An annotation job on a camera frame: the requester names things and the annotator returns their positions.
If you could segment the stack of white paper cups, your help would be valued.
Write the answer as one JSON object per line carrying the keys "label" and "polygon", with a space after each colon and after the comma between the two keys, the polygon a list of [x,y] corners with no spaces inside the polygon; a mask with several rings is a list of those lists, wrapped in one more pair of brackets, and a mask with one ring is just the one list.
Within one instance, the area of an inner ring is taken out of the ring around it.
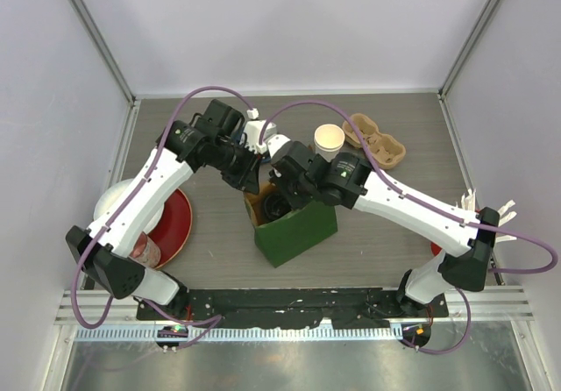
{"label": "stack of white paper cups", "polygon": [[332,161],[337,156],[344,141],[344,131],[335,124],[322,124],[314,132],[315,152],[327,161]]}

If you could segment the green paper bag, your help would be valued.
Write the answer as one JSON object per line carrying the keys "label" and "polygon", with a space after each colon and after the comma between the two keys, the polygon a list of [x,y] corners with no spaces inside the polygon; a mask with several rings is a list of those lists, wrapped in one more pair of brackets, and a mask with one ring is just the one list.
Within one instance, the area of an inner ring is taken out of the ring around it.
{"label": "green paper bag", "polygon": [[273,267],[279,267],[333,236],[338,226],[335,209],[318,202],[269,221],[263,207],[275,193],[278,189],[265,183],[257,195],[245,192],[244,203],[254,230],[254,244]]}

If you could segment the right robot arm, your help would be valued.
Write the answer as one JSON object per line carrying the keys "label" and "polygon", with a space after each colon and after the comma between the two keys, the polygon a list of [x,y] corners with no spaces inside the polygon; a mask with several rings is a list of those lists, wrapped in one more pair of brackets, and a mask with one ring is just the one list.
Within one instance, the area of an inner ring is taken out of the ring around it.
{"label": "right robot arm", "polygon": [[495,243],[496,210],[476,212],[448,206],[429,196],[412,198],[393,178],[381,179],[369,162],[340,152],[332,160],[299,141],[276,135],[267,142],[270,181],[293,209],[313,201],[384,217],[440,247],[439,254],[402,277],[395,295],[397,309],[416,316],[451,288],[479,292],[486,284]]}

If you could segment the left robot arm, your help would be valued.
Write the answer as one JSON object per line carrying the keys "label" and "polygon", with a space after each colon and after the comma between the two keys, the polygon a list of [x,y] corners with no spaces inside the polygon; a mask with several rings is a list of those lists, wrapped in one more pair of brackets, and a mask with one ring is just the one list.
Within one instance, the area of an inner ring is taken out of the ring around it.
{"label": "left robot arm", "polygon": [[260,156],[245,133],[258,118],[214,99],[190,123],[174,120],[145,164],[108,210],[88,228],[74,226],[66,241],[84,272],[115,299],[135,296],[156,303],[166,319],[180,318],[187,299],[180,283],[131,259],[140,233],[170,195],[201,167],[213,167],[230,187],[259,192]]}

